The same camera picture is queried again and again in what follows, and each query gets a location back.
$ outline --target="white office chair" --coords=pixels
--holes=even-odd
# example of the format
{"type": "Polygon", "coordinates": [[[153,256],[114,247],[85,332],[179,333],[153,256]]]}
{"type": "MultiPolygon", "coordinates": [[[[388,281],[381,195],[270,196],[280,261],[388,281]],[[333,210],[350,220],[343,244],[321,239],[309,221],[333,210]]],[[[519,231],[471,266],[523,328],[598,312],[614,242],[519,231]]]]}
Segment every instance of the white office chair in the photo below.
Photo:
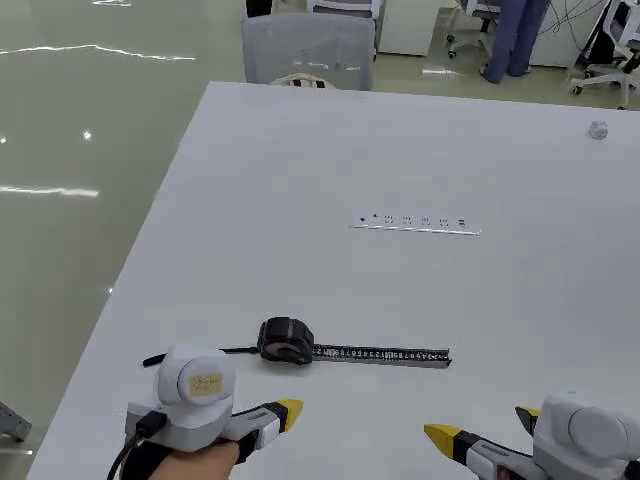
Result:
{"type": "MultiPolygon", "coordinates": [[[[612,0],[603,24],[604,31],[619,47],[631,50],[635,65],[640,61],[640,5],[633,0],[612,0]]],[[[571,93],[580,95],[587,85],[616,82],[620,84],[622,102],[618,107],[624,110],[629,105],[629,90],[640,88],[640,80],[633,71],[625,71],[617,65],[589,65],[584,80],[571,81],[571,93]]]]}
{"type": "Polygon", "coordinates": [[[382,0],[307,0],[309,12],[345,13],[377,20],[382,0]]]}
{"type": "Polygon", "coordinates": [[[242,23],[245,77],[273,83],[308,74],[335,88],[371,90],[372,19],[317,13],[280,13],[242,23]]]}
{"type": "Polygon", "coordinates": [[[460,47],[480,43],[489,55],[493,49],[493,35],[489,33],[491,22],[500,15],[500,0],[456,0],[458,7],[453,10],[447,27],[449,58],[455,58],[460,47]],[[480,30],[453,30],[460,12],[470,17],[482,19],[480,30]]]}

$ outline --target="tape measure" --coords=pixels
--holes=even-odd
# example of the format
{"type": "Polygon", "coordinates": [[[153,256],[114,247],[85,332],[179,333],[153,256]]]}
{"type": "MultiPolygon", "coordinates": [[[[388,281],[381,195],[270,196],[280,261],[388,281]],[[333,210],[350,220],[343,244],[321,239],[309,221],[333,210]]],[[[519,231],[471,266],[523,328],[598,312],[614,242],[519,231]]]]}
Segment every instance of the tape measure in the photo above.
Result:
{"type": "MultiPolygon", "coordinates": [[[[315,344],[309,327],[304,322],[289,317],[274,317],[263,322],[256,347],[221,350],[229,354],[259,353],[265,360],[297,365],[306,365],[314,360],[422,368],[447,368],[451,364],[448,348],[430,350],[315,344]]],[[[144,360],[142,365],[150,367],[161,363],[163,359],[164,355],[155,355],[144,360]]]]}

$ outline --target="chair backrest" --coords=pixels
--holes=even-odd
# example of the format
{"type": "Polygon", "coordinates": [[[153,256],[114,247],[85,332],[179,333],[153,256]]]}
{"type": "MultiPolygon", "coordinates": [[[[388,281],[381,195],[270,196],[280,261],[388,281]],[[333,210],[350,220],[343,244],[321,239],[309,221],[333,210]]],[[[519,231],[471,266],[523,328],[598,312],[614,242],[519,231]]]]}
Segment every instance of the chair backrest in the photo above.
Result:
{"type": "Polygon", "coordinates": [[[280,13],[242,24],[249,83],[271,83],[293,73],[323,78],[336,88],[370,90],[374,22],[324,13],[280,13]]]}
{"type": "Polygon", "coordinates": [[[640,5],[633,0],[613,0],[603,27],[606,34],[621,47],[640,48],[640,5]]]}

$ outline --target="small white knob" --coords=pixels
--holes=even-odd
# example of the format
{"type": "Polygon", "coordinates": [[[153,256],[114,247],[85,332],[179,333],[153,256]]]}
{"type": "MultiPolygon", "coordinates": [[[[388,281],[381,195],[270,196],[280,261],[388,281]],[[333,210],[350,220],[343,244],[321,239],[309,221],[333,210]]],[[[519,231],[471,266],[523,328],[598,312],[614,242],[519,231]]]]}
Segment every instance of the small white knob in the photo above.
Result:
{"type": "Polygon", "coordinates": [[[573,443],[587,455],[602,459],[619,458],[627,449],[627,432],[611,412],[587,407],[574,413],[569,421],[573,443]]]}

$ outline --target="black cable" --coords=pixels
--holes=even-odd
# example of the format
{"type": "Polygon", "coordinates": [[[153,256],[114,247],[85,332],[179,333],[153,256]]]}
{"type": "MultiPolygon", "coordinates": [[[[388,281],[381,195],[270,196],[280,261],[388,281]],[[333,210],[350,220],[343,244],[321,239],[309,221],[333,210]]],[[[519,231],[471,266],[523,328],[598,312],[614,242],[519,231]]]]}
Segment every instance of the black cable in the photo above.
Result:
{"type": "MultiPolygon", "coordinates": [[[[221,348],[220,350],[222,350],[224,353],[228,353],[231,355],[235,353],[249,353],[251,355],[255,355],[256,353],[260,352],[257,347],[221,348]]],[[[142,366],[147,368],[147,367],[153,367],[154,365],[158,365],[162,363],[162,361],[164,360],[164,357],[166,357],[166,353],[161,353],[160,355],[154,355],[153,357],[145,358],[142,361],[142,366]]]]}
{"type": "Polygon", "coordinates": [[[107,480],[114,480],[118,473],[118,468],[124,459],[131,453],[131,451],[140,446],[146,439],[153,437],[156,433],[162,430],[167,424],[168,417],[166,413],[150,411],[144,417],[136,422],[136,433],[127,440],[118,452],[116,459],[113,461],[109,473],[107,474],[107,480]]]}
{"type": "Polygon", "coordinates": [[[550,3],[551,9],[553,10],[553,13],[556,17],[556,22],[551,25],[550,27],[545,28],[544,30],[541,30],[538,33],[539,35],[543,35],[549,31],[553,31],[553,33],[558,33],[560,31],[560,27],[562,27],[563,24],[567,24],[569,27],[569,31],[571,34],[571,38],[573,40],[574,45],[576,46],[576,48],[580,51],[584,50],[584,46],[581,47],[578,44],[578,40],[576,38],[575,35],[575,31],[573,29],[573,22],[572,20],[581,17],[582,15],[585,15],[587,13],[589,13],[591,10],[593,10],[594,8],[602,5],[602,3],[604,3],[606,0],[599,0],[598,2],[594,3],[593,5],[591,5],[590,7],[585,8],[584,10],[571,15],[576,9],[578,9],[583,3],[586,2],[586,0],[580,0],[579,2],[577,2],[573,7],[569,8],[569,6],[567,5],[567,0],[564,0],[564,14],[562,16],[560,16],[560,14],[558,13],[558,11],[556,10],[555,6],[553,5],[553,3],[550,3]]]}
{"type": "Polygon", "coordinates": [[[107,474],[107,480],[114,480],[116,478],[116,473],[118,473],[118,468],[120,468],[120,465],[122,464],[126,456],[129,455],[131,450],[133,450],[137,446],[138,442],[140,442],[141,440],[142,439],[139,437],[139,435],[136,434],[136,435],[133,435],[129,440],[125,442],[124,446],[122,447],[122,450],[120,450],[120,452],[116,456],[116,459],[113,461],[111,468],[109,469],[109,473],[107,474]]]}

